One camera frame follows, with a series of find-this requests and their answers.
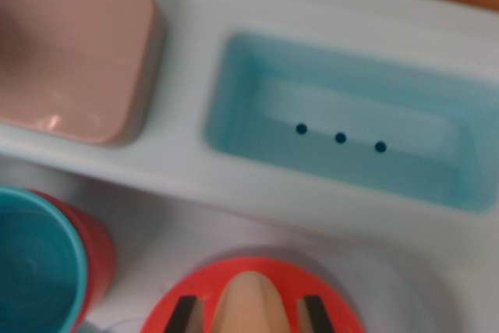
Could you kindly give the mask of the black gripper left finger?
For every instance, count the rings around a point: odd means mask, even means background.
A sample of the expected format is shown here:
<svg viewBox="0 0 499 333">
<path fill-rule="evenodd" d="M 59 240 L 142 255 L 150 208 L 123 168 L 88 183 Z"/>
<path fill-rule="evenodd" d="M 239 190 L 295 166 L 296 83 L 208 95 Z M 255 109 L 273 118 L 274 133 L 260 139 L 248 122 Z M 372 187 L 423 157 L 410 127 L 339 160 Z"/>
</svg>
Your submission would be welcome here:
<svg viewBox="0 0 499 333">
<path fill-rule="evenodd" d="M 204 304 L 196 296 L 181 296 L 167 323 L 167 333 L 204 332 Z"/>
</svg>

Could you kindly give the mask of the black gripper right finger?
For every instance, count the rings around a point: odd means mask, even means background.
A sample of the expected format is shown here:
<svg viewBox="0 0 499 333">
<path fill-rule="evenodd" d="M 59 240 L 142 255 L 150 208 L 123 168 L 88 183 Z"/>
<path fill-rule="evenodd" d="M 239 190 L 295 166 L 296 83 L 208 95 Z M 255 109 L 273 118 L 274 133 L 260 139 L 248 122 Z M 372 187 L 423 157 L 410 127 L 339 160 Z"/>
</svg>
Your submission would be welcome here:
<svg viewBox="0 0 499 333">
<path fill-rule="evenodd" d="M 299 333 L 335 333 L 323 300 L 318 295 L 307 295 L 297 301 Z"/>
</svg>

